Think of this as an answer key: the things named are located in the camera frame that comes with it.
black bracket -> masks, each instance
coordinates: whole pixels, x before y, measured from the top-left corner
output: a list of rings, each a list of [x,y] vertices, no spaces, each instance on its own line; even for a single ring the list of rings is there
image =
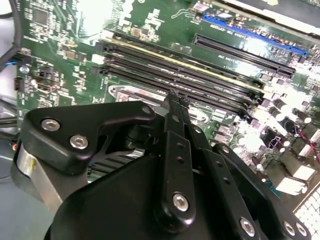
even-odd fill
[[[74,175],[87,169],[101,150],[99,145],[108,140],[106,133],[110,130],[119,133],[129,126],[149,124],[155,117],[153,110],[141,101],[38,108],[25,116],[20,139],[28,153],[65,174]],[[79,144],[87,146],[72,146],[73,136],[82,136]],[[100,136],[106,136],[103,142],[99,142]]]

cable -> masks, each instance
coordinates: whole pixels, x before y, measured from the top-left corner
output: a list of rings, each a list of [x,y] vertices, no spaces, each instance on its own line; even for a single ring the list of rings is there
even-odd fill
[[[10,141],[11,142],[12,140],[14,140],[16,138],[17,138],[17,135],[0,131],[0,139],[2,139],[2,140],[6,140],[6,141]]]
[[[16,128],[17,123],[1,123],[0,129]]]
[[[17,65],[17,62],[15,61],[8,61],[4,64],[5,67],[9,66],[9,65]]]
[[[19,12],[16,5],[16,0],[9,0],[12,9],[13,23],[14,23],[14,39],[12,47],[0,57],[0,72],[4,69],[5,64],[17,54],[20,49],[22,41],[22,26]]]
[[[9,19],[12,18],[14,15],[12,12],[6,13],[6,14],[0,14],[0,19]]]
[[[7,180],[7,179],[10,179],[10,178],[11,178],[10,175],[2,176],[2,177],[0,177],[0,180]]]
[[[14,114],[16,114],[16,112],[17,112],[17,108],[14,105],[6,102],[3,99],[0,99],[0,106],[4,107],[5,109],[9,110],[10,112],[12,112]]]
[[[307,136],[306,136],[302,131],[301,131],[299,134],[300,134],[300,136],[301,136],[304,140],[307,140],[307,141],[308,141],[308,144],[309,144],[310,147],[311,147],[311,151],[313,152],[313,154],[315,155],[318,163],[320,164],[320,155],[318,155],[314,143],[313,143],[312,141],[309,141],[309,139],[307,138]]]
[[[16,117],[4,117],[0,118],[0,124],[14,124],[17,123]]]

black cable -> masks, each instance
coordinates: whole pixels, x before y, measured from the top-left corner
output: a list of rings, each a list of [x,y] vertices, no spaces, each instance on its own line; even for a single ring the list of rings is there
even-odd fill
[[[2,177],[0,177],[0,180],[7,180],[7,179],[11,179],[11,176],[8,175],[8,176],[2,176]]]
[[[17,127],[17,123],[0,123],[0,129],[8,129]]]
[[[5,100],[0,98],[0,106],[4,107],[5,109],[9,110],[10,112],[16,114],[17,108],[16,106],[12,105],[11,103],[6,102]]]
[[[20,21],[19,12],[16,5],[16,0],[9,0],[12,9],[12,16],[14,22],[14,39],[12,47],[0,57],[0,72],[5,68],[6,62],[17,54],[21,46],[22,40],[22,26]]]
[[[0,118],[0,124],[13,124],[17,123],[17,118],[16,117],[3,117]]]
[[[14,14],[12,12],[6,13],[6,14],[0,14],[0,19],[9,19],[12,18]]]
[[[11,142],[13,139],[16,139],[16,138],[17,138],[17,135],[0,131],[0,139],[1,140],[6,140],[6,141],[10,141]]]

screw hole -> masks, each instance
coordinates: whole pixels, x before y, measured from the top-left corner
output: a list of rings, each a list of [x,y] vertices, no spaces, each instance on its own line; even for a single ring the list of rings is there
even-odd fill
[[[181,164],[183,164],[183,163],[185,162],[185,161],[183,160],[183,158],[180,157],[180,156],[178,156],[176,159],[177,159],[178,162],[181,163]]]
[[[228,184],[228,185],[230,184],[230,181],[229,181],[228,178],[224,177],[223,180],[224,180],[224,182],[225,182],[226,184]]]
[[[221,164],[221,162],[219,162],[219,161],[216,161],[215,162],[220,168],[222,168],[223,166],[222,166],[222,164]]]
[[[180,143],[180,142],[178,142],[177,145],[178,145],[178,147],[179,147],[180,149],[183,149],[183,148],[185,147],[185,145],[183,145],[183,144]]]

screw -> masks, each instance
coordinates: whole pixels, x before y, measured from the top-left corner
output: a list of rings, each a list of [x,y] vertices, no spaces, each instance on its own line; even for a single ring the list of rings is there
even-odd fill
[[[144,111],[146,114],[150,114],[151,113],[149,107],[147,107],[147,106],[143,106],[142,107],[142,111]]]
[[[173,195],[173,205],[181,212],[185,212],[189,208],[189,203],[187,199],[179,193]]]
[[[283,221],[283,226],[291,236],[296,235],[294,228],[288,222]]]
[[[177,123],[179,122],[179,118],[176,115],[172,115],[173,120],[175,120]]]
[[[28,74],[30,72],[30,69],[26,66],[26,65],[22,65],[20,68],[19,68],[19,71],[23,74]]]
[[[226,146],[223,146],[223,147],[222,147],[222,150],[223,150],[224,152],[226,152],[227,154],[229,153],[229,149],[228,149]]]
[[[41,122],[41,127],[44,130],[50,131],[50,132],[54,132],[59,130],[60,128],[60,123],[54,119],[45,119]]]
[[[253,237],[256,234],[254,226],[243,216],[240,218],[240,225],[250,237]]]
[[[295,223],[296,227],[298,228],[299,232],[306,237],[307,236],[307,231],[305,230],[305,228],[298,222]]]
[[[89,143],[88,140],[81,135],[74,135],[70,138],[70,144],[75,149],[85,149],[88,147]]]
[[[198,134],[201,133],[201,129],[200,129],[198,126],[194,126],[194,130],[195,130]]]

